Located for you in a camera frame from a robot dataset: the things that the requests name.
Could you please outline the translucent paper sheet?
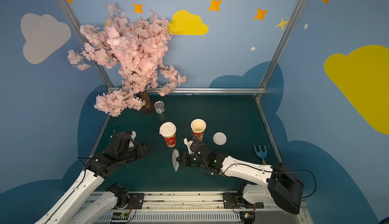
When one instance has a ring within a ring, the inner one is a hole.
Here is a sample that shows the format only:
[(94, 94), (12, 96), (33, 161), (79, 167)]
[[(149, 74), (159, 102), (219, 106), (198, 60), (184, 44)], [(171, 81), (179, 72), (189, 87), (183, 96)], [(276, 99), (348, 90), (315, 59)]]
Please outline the translucent paper sheet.
[(174, 149), (173, 153), (172, 153), (172, 163), (173, 163), (173, 168), (174, 168), (175, 172), (177, 172), (177, 170), (179, 168), (178, 158), (179, 158), (179, 152), (178, 152), (178, 150)]

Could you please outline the white lid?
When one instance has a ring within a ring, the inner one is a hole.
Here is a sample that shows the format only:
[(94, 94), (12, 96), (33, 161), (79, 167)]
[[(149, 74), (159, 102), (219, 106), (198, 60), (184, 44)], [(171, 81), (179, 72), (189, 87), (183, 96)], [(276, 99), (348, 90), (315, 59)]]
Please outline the white lid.
[(165, 138), (171, 138), (176, 134), (176, 126), (172, 122), (165, 122), (160, 126), (159, 134)]
[(213, 136), (213, 142), (216, 145), (222, 146), (227, 142), (227, 136), (222, 132), (217, 132)]

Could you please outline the red paper cup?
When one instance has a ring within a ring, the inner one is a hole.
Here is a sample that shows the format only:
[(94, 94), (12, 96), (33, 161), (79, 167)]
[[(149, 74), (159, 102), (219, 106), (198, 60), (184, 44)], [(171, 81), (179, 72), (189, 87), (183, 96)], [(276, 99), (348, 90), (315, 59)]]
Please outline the red paper cup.
[(204, 132), (207, 127), (206, 122), (203, 119), (194, 119), (191, 124), (191, 133), (192, 137), (195, 138), (197, 141), (203, 141), (204, 138)]
[(172, 148), (176, 145), (176, 126), (172, 122), (165, 122), (160, 126), (159, 134), (164, 138), (167, 146)]

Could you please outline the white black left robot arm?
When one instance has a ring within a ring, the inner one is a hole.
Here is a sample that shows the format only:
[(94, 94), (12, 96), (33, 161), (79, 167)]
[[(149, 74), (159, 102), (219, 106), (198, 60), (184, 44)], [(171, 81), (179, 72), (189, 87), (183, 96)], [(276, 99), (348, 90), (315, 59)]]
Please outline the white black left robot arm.
[(113, 135), (106, 150), (89, 159), (71, 187), (37, 223), (68, 224), (90, 194), (121, 165), (147, 155), (146, 145), (135, 138), (134, 131)]

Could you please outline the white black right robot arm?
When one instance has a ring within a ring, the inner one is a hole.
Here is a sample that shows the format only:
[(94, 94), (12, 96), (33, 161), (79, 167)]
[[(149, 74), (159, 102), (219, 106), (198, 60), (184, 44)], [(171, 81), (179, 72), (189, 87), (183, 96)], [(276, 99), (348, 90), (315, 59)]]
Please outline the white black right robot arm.
[(173, 151), (175, 170), (180, 166), (202, 167), (213, 176), (235, 177), (247, 181), (235, 199), (237, 205), (250, 208), (257, 203), (270, 202), (290, 214), (299, 214), (304, 183), (285, 164), (260, 165), (238, 160), (230, 155), (212, 152), (201, 141), (186, 141), (188, 151), (179, 154)]

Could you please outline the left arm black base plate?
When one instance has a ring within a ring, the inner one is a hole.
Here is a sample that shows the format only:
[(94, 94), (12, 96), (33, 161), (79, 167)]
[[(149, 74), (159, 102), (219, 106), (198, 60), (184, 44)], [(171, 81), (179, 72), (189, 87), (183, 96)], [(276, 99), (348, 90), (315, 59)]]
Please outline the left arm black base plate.
[(127, 193), (125, 197), (119, 197), (113, 210), (142, 209), (144, 193)]

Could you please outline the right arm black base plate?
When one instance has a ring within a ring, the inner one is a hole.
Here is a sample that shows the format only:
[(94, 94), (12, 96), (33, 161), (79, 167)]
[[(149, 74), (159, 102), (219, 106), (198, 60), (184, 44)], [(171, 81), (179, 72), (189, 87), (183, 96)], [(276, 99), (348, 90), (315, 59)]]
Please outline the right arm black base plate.
[(249, 203), (241, 195), (235, 192), (222, 193), (224, 209), (264, 209), (263, 202)]

